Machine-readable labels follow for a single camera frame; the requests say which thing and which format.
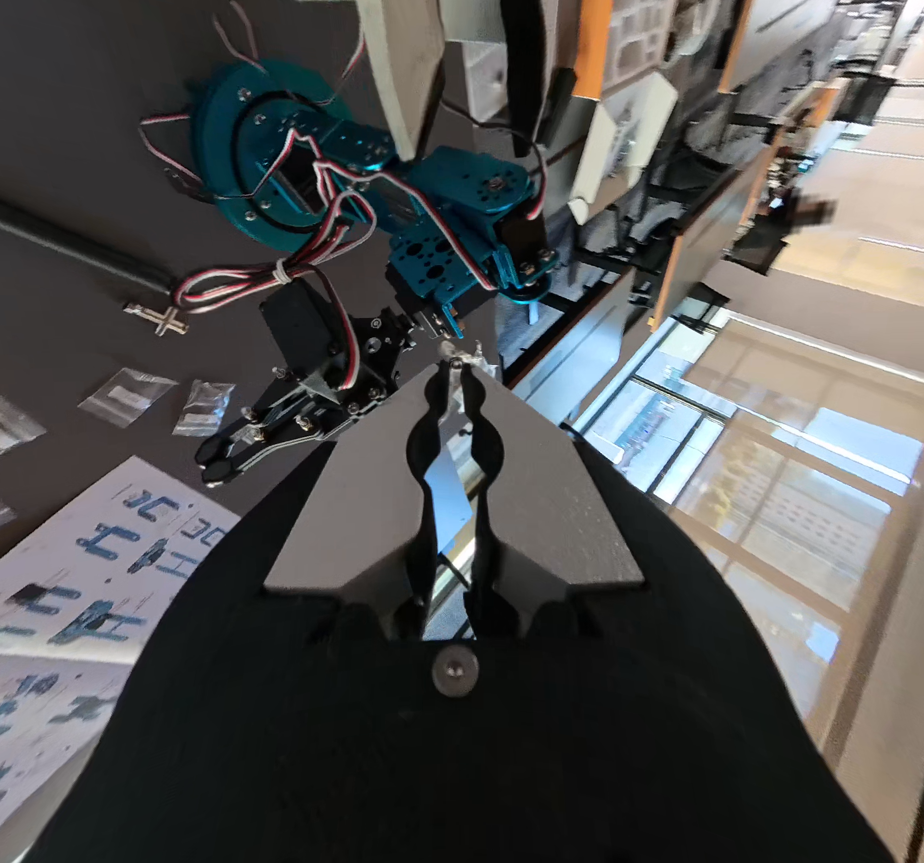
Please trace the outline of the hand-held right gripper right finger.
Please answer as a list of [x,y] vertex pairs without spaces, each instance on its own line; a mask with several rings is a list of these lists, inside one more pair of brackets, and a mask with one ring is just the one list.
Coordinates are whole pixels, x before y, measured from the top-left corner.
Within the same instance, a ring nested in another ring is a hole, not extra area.
[[460,369],[484,474],[464,603],[476,638],[519,638],[549,603],[633,590],[643,573],[566,432],[472,365]]

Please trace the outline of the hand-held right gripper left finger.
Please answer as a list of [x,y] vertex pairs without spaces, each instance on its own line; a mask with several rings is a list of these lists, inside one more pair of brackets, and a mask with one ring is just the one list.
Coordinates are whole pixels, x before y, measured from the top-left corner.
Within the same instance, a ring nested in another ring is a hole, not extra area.
[[265,581],[267,592],[372,609],[390,638],[422,638],[437,567],[433,490],[446,364],[432,365],[333,446]]

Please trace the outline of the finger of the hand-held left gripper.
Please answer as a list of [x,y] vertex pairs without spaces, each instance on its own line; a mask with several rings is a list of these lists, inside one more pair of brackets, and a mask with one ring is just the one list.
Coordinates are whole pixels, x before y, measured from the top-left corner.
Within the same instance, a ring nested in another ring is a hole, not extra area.
[[558,0],[442,0],[460,49],[463,110],[505,133],[516,157],[538,140],[556,59]]
[[372,76],[402,160],[425,152],[445,87],[439,0],[356,0]]

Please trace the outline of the blue toy robot arm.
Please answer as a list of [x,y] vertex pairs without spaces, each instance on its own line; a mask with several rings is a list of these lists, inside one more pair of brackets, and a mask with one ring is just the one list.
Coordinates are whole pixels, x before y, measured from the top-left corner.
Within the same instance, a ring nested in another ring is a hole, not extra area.
[[260,313],[284,365],[251,407],[203,439],[208,487],[271,453],[332,439],[398,392],[413,333],[464,337],[464,318],[500,296],[518,304],[551,289],[557,252],[543,221],[547,171],[438,146],[405,161],[386,130],[356,122],[317,72],[260,57],[232,2],[248,53],[214,28],[234,63],[184,110],[138,131],[179,190],[214,205],[273,262],[186,274],[171,310],[206,315],[263,297]]

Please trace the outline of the orange white kit box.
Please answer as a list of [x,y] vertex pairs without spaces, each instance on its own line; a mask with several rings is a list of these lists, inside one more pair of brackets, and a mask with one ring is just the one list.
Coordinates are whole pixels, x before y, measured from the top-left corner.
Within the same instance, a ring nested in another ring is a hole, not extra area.
[[581,0],[573,95],[594,103],[568,198],[583,226],[641,180],[677,101],[661,68],[677,0]]

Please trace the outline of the scattered small clear plastic bags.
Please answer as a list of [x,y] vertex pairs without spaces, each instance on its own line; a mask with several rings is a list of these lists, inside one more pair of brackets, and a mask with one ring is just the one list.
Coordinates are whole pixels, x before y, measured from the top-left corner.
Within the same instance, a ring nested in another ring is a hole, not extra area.
[[73,389],[2,384],[2,549],[136,457],[200,490],[196,437],[173,433],[188,385],[121,369]]

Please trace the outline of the printed instruction sheet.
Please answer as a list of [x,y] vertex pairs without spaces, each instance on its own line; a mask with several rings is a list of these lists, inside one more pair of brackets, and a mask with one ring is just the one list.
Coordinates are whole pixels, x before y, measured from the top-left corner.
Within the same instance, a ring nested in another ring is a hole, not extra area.
[[2,822],[98,737],[155,626],[238,521],[132,457],[2,557]]

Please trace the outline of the small metal cross part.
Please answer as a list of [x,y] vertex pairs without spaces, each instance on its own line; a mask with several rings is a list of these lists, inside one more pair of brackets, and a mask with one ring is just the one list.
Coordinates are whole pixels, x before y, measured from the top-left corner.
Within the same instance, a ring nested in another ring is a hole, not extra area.
[[169,334],[185,336],[189,332],[189,325],[180,318],[179,310],[173,306],[159,312],[140,303],[125,303],[122,312],[152,326],[157,338]]

